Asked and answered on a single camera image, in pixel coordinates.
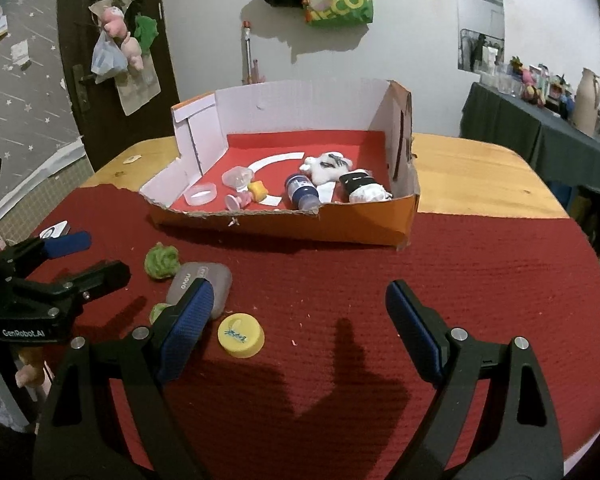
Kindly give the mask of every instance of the white plush toy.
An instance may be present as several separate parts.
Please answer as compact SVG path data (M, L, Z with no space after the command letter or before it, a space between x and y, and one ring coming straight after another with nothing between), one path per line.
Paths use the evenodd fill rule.
M349 203L384 202L392 198L367 170L355 170L340 177L340 183L349 195Z
M311 178L314 186L321 186L327 182L337 182L341 175L349 173L353 162L339 152L327 152L321 156L308 156L300 171Z

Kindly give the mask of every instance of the door handle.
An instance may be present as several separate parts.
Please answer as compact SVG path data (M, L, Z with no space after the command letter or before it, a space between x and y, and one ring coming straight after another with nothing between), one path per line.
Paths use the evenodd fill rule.
M71 68L74 74L75 94L78 96L78 106L81 113L88 112L91 109L89 95L87 94L86 84L95 82L95 74L84 75L84 67L81 64L73 65Z

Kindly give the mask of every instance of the green crumpled object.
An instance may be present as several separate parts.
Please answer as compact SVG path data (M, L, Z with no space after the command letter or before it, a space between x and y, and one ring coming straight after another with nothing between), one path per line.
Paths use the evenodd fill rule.
M174 246L158 242L144 257L144 271L154 280L172 278L179 270L178 250Z
M154 324L155 320L158 319L158 316L160 316L160 314L162 314L162 311L168 306L173 305L170 305L169 303L155 304L154 307L151 309L151 312L149 313L149 323Z
M136 14L136 30L134 38L138 40L142 54L148 54L151 44L158 35L158 22L148 16Z

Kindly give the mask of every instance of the blue bottle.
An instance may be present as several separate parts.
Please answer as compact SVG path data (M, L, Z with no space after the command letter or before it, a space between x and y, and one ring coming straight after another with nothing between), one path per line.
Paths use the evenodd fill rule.
M302 211L309 211L320 207L318 190L314 183L305 175L294 173L285 181L286 194L288 194L294 206Z

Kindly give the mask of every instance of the beige thermos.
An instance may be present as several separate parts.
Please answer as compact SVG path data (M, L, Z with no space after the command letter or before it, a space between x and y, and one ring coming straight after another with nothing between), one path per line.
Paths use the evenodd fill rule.
M573 125L582 133L593 137L600 104L600 83L598 76L588 68L582 70L582 79L578 85L575 101Z

